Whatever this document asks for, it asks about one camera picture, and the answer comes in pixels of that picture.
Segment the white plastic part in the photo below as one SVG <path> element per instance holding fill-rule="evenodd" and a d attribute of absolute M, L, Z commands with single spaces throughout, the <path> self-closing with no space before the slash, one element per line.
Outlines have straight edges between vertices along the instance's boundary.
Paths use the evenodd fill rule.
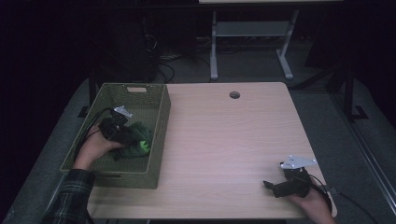
<path fill-rule="evenodd" d="M 301 157 L 296 157 L 293 155 L 289 155 L 289 159 L 284 161 L 283 164 L 280 165 L 282 169 L 298 169 L 308 165 L 318 164 L 315 159 L 306 159 Z"/>
<path fill-rule="evenodd" d="M 128 117 L 128 118 L 131 118 L 131 117 L 132 117 L 132 114 L 129 113 L 129 112 L 125 109 L 125 106 L 124 106 L 124 105 L 119 106 L 119 107 L 115 107 L 115 108 L 114 108 L 114 111 L 119 112 L 120 114 L 125 115 L 125 116 Z"/>

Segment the desk leg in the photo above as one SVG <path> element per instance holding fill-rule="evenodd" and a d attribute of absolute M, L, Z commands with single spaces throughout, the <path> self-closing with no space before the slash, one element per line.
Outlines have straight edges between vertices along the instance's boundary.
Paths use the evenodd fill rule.
<path fill-rule="evenodd" d="M 294 25 L 297 21 L 298 12 L 299 12 L 298 10 L 293 11 L 293 14 L 292 14 L 290 22 L 289 22 L 288 30 L 286 31 L 286 34 L 285 34 L 285 42 L 281 49 L 276 50 L 277 58 L 279 59 L 280 65 L 282 66 L 283 73 L 285 74 L 285 77 L 288 80 L 293 79 L 293 74 L 290 71 L 290 67 L 289 67 L 288 61 L 286 60 L 285 55 L 286 55 L 286 51 L 289 46 L 291 35 L 293 34 Z"/>
<path fill-rule="evenodd" d="M 218 60 L 216 58 L 216 11 L 213 12 L 212 21 L 212 50 L 210 52 L 210 79 L 218 79 Z"/>

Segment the gray carpet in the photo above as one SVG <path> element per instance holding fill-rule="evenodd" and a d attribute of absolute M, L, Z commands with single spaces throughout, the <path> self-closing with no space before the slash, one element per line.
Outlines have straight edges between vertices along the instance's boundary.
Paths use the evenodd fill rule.
<path fill-rule="evenodd" d="M 287 58 L 295 75 L 292 81 L 286 81 L 283 77 L 274 47 L 220 54 L 217 82 L 282 81 L 288 86 L 298 84 L 319 71 L 304 67 L 309 48 L 310 43 L 307 42 L 293 42 L 290 45 Z M 173 81 L 208 82 L 209 67 L 203 61 L 208 62 L 208 56 L 201 54 L 202 60 L 181 59 L 168 63 L 176 72 Z M 166 67 L 163 67 L 163 71 L 170 75 L 171 71 Z M 162 79 L 157 77 L 155 82 L 162 82 Z M 396 216 L 367 168 L 348 123 L 332 97 L 324 90 L 326 83 L 327 78 L 323 78 L 304 91 L 290 92 L 326 182 L 355 199 L 378 223 L 396 223 Z M 85 81 L 64 110 L 11 208 L 13 213 L 10 213 L 9 220 L 5 223 L 39 222 L 62 178 L 59 168 L 82 124 L 83 119 L 78 118 L 78 113 L 84 105 L 88 105 L 88 96 L 88 82 Z M 355 105 L 361 105 L 369 116 L 369 119 L 356 121 L 356 127 L 373 150 L 389 181 L 395 186 L 395 129 L 389 125 L 360 83 L 355 88 Z M 333 198 L 338 210 L 338 223 L 372 223 L 354 204 L 336 194 Z M 96 220 L 96 223 L 106 223 L 106 220 Z M 116 223 L 116 220 L 110 220 L 109 223 Z M 146 220 L 121 220 L 119 223 L 146 223 Z M 288 223 L 311 222 L 301 219 L 288 220 Z"/>

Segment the dark background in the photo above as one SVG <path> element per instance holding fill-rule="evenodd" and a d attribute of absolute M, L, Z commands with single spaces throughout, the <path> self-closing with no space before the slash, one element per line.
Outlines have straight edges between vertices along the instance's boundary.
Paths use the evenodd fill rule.
<path fill-rule="evenodd" d="M 396 127 L 395 6 L 385 1 L 349 3 L 326 16 L 302 11 L 295 34 L 318 34 L 307 65 L 327 68 L 346 60 L 355 77 L 368 87 L 377 105 Z M 96 48 L 89 39 L 90 34 L 97 36 L 92 34 L 104 31 L 101 24 L 125 22 L 123 20 L 142 24 L 147 12 L 135 12 L 132 18 L 127 19 L 122 14 L 123 19 L 120 19 L 117 14 L 102 15 L 94 10 L 81 13 L 80 7 L 72 1 L 0 2 L 3 149 L 0 157 L 0 220 L 83 80 L 92 72 L 101 74 L 102 81 L 120 80 L 117 74 L 130 75 L 131 80 L 127 81 L 150 81 L 155 76 L 155 71 L 150 69 L 146 70 L 146 77 L 131 75 L 120 62 L 108 59 L 108 54 Z M 195 26 L 197 22 L 211 22 L 211 14 L 206 12 L 192 16 L 190 12 L 175 15 L 156 11 L 149 15 L 152 16 L 149 25 L 136 26 L 135 23 L 130 29 L 139 29 L 139 34 L 154 32 L 164 44 L 178 46 L 184 53 L 193 53 L 191 46 L 195 36 L 207 32 L 199 29 L 200 25 Z M 323 22 L 313 22 L 315 18 L 323 18 Z M 98 41 L 104 41 L 101 43 L 115 49 L 117 47 L 112 44 L 123 43 L 121 38 L 117 38 L 117 29 L 110 32 L 108 39 Z M 132 71 L 136 68 L 134 63 L 152 64 L 146 60 L 148 55 L 142 56 L 144 60 L 134 58 L 139 50 L 123 51 L 125 57 L 132 59 L 129 68 Z M 110 71 L 98 71 L 99 63 L 112 64 Z"/>

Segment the black object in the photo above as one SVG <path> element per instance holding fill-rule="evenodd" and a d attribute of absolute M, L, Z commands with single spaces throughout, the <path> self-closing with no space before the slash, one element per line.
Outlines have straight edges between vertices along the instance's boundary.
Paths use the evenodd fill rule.
<path fill-rule="evenodd" d="M 99 129 L 105 139 L 119 142 L 125 146 L 131 145 L 134 142 L 132 131 L 124 126 L 128 119 L 114 110 L 110 114 L 111 118 L 103 119 L 99 124 Z"/>
<path fill-rule="evenodd" d="M 272 190 L 276 198 L 292 194 L 297 194 L 304 198 L 308 194 L 312 184 L 311 177 L 305 168 L 284 169 L 283 172 L 288 181 L 274 185 L 264 180 L 265 187 Z"/>

